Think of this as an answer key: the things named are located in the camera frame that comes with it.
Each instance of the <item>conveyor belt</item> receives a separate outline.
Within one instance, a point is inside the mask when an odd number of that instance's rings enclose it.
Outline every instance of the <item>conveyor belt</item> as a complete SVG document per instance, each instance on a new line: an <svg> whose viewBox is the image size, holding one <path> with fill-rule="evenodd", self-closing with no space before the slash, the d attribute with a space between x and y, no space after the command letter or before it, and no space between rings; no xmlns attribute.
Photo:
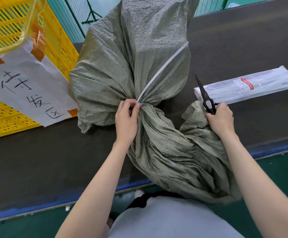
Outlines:
<svg viewBox="0 0 288 238"><path fill-rule="evenodd" d="M195 73L209 84L281 65L288 69L288 0L196 17L188 39L191 64L187 84L177 96L159 105L176 127L182 122L182 112L196 100ZM288 140L288 90L230 107L235 130L247 147ZM0 211L38 209L77 199L109 154L115 135L114 126L95 127L83 135L73 118L1 137ZM121 182L136 182L138 177L127 158Z"/></svg>

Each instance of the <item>black scissors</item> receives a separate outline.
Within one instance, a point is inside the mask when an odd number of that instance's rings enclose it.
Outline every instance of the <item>black scissors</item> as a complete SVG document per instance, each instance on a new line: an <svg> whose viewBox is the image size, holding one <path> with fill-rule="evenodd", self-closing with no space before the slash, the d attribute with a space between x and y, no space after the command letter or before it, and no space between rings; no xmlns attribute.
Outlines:
<svg viewBox="0 0 288 238"><path fill-rule="evenodd" d="M208 95L208 93L205 91L205 89L204 89L201 81L198 79L197 75L195 75L195 77L196 77L198 86L199 86L199 88L200 88L200 92L201 92L201 95L202 95L202 98L203 98L203 105L204 105L205 109L208 111L208 113L215 115L215 114L216 114L216 111L217 111L217 110L216 110L216 105L219 105L219 104L213 102L213 99L211 99L211 98L209 97L209 95ZM211 106L212 106L211 108L208 107L207 101L210 101Z"/></svg>

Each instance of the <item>clear plastic packaging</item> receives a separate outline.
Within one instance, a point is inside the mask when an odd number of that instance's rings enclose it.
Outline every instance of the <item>clear plastic packaging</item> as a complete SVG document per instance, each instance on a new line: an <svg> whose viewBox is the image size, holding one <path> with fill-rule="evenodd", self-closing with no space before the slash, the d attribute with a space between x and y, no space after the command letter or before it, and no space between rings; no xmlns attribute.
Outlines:
<svg viewBox="0 0 288 238"><path fill-rule="evenodd" d="M249 74L204 86L214 103L236 103L288 89L288 70L281 66L268 71ZM200 88L194 88L202 101Z"/></svg>

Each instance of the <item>gray-green sack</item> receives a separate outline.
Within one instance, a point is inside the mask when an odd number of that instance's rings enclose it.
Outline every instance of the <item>gray-green sack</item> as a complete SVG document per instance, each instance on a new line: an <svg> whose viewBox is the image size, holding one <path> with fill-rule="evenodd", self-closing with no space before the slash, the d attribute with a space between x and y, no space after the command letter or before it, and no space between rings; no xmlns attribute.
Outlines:
<svg viewBox="0 0 288 238"><path fill-rule="evenodd" d="M78 126L114 124L119 102L138 99L165 62L187 42L187 24L199 0L122 0L88 30L71 86L79 104ZM136 168L165 190L209 203L229 203L240 193L225 149L209 129L196 101L176 130L152 104L185 85L186 46L142 96L138 132L128 156Z"/></svg>

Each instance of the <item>hand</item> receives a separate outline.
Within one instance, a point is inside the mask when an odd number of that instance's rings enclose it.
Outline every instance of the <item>hand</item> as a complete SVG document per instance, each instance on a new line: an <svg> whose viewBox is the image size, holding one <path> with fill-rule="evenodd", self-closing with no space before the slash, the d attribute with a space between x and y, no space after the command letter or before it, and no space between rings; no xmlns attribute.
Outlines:
<svg viewBox="0 0 288 238"><path fill-rule="evenodd" d="M131 145L137 133L137 116L140 103L135 99L121 101L115 114L116 143Z"/></svg>
<svg viewBox="0 0 288 238"><path fill-rule="evenodd" d="M225 136L234 134L234 118L233 113L229 109L228 105L223 102L217 106L215 115L206 114L212 130L222 139Z"/></svg>

